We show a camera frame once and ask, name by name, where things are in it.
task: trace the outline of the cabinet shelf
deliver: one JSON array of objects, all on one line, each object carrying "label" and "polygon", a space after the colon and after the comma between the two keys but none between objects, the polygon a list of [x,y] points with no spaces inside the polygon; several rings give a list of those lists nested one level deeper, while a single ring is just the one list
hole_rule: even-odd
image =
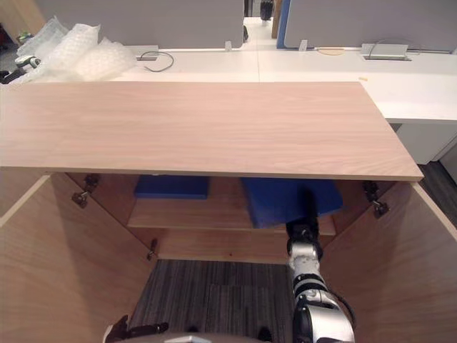
[{"label": "cabinet shelf", "polygon": [[[321,235],[335,235],[331,215],[319,218],[319,224]],[[206,200],[137,199],[128,226],[160,229],[285,231],[284,225],[268,229],[253,228],[243,185],[239,178],[234,177],[211,177]]]}]

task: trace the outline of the gray partition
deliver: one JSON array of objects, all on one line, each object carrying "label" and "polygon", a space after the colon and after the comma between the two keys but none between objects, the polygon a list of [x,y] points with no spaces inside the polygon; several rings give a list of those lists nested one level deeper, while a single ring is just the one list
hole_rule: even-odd
[{"label": "gray partition", "polygon": [[243,43],[244,0],[36,0],[46,19],[69,29],[101,24],[101,36],[124,45],[224,48]]},{"label": "gray partition", "polygon": [[387,38],[413,49],[454,50],[457,0],[291,0],[288,48],[302,39],[308,46],[361,46]]}]

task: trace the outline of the gray striped carpet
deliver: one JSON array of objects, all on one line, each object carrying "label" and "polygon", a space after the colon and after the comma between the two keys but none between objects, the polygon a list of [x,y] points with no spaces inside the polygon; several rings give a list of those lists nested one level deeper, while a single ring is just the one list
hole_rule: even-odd
[{"label": "gray striped carpet", "polygon": [[275,343],[291,342],[293,299],[287,266],[160,260],[131,327],[168,322],[170,332],[257,337],[268,327]]}]

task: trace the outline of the small item on desk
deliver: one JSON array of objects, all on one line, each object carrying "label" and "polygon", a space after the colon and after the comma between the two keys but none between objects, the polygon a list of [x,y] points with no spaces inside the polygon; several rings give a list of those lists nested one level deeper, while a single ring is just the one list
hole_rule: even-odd
[{"label": "small item on desk", "polygon": [[323,55],[339,56],[344,54],[344,48],[317,48],[317,51]]}]

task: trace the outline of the floor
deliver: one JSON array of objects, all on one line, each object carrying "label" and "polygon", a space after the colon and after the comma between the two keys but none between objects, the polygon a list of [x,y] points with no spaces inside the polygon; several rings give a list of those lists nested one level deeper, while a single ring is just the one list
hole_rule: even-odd
[{"label": "floor", "polygon": [[275,343],[287,343],[292,341],[291,287],[285,265],[160,260],[131,327],[168,322],[170,332],[196,326],[200,332],[253,338],[268,327]]},{"label": "floor", "polygon": [[425,178],[420,182],[430,198],[457,227],[457,186],[440,162],[420,165]]}]

